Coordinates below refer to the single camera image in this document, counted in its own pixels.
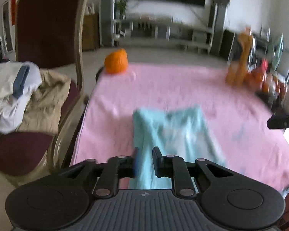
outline bed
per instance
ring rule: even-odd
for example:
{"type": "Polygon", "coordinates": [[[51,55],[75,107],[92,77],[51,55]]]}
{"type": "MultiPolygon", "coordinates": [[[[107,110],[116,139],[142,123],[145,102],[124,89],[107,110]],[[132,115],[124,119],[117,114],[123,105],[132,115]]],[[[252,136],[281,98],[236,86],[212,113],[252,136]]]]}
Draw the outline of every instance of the bed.
{"type": "MultiPolygon", "coordinates": [[[[289,145],[283,132],[269,130],[270,110],[247,89],[226,85],[225,75],[225,69],[150,64],[131,64],[119,75],[102,73],[84,113],[71,165],[131,156],[137,108],[170,111],[200,105],[227,167],[281,192],[289,186],[289,145]]],[[[128,184],[123,179],[120,187],[128,184]]]]}

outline wooden chair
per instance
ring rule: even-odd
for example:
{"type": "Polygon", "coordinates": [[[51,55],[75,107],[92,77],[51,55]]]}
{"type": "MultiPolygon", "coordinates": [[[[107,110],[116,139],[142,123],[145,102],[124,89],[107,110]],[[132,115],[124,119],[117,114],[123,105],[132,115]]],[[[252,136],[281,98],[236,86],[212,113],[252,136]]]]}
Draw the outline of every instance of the wooden chair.
{"type": "Polygon", "coordinates": [[[61,108],[59,132],[14,132],[0,137],[0,172],[14,185],[54,172],[62,139],[75,113],[83,105],[82,23],[86,0],[18,0],[15,27],[16,59],[40,68],[74,63],[77,85],[72,81],[61,108]]]}

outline window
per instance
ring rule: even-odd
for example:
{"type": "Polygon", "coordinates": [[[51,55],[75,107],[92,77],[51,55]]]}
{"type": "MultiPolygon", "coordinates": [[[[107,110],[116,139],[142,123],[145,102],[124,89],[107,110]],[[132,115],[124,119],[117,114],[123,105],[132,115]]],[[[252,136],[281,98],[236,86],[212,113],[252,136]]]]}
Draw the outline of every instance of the window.
{"type": "Polygon", "coordinates": [[[13,51],[13,43],[12,43],[10,19],[9,19],[9,0],[7,0],[2,5],[2,24],[3,24],[5,51],[6,53],[9,53],[13,51]]]}

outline dark red chair cushion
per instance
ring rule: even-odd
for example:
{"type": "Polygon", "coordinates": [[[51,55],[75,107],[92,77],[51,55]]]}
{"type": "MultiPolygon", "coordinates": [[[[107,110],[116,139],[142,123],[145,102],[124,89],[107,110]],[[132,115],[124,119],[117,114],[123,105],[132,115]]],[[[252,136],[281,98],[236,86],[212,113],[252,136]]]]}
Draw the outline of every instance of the dark red chair cushion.
{"type": "MultiPolygon", "coordinates": [[[[76,84],[71,82],[61,114],[67,113],[78,95],[76,84]]],[[[0,171],[10,176],[28,174],[42,160],[52,139],[53,136],[32,132],[13,132],[0,136],[0,171]]]]}

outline tv stand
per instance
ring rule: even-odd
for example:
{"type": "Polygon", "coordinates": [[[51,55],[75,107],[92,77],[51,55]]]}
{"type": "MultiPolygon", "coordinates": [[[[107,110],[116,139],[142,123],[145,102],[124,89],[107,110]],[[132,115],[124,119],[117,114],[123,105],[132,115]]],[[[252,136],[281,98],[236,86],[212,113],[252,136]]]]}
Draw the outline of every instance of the tv stand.
{"type": "Polygon", "coordinates": [[[152,19],[141,19],[141,18],[126,18],[126,19],[115,19],[114,25],[116,27],[117,34],[114,35],[114,41],[117,41],[122,45],[133,45],[133,46],[167,46],[167,45],[182,45],[185,49],[188,47],[194,47],[198,50],[206,50],[208,54],[211,51],[214,29],[209,27],[204,27],[201,25],[191,25],[180,22],[174,22],[171,20],[152,20],[152,19]],[[129,28],[122,30],[123,24],[129,24],[129,28]],[[133,37],[131,32],[134,27],[138,25],[145,25],[148,30],[148,36],[146,37],[133,37]],[[166,28],[166,33],[164,38],[158,37],[159,27],[166,28]],[[191,41],[182,39],[172,39],[170,38],[171,27],[180,28],[181,30],[192,30],[193,36],[191,41]],[[209,36],[208,43],[194,41],[194,34],[197,32],[206,33],[209,36]]]}

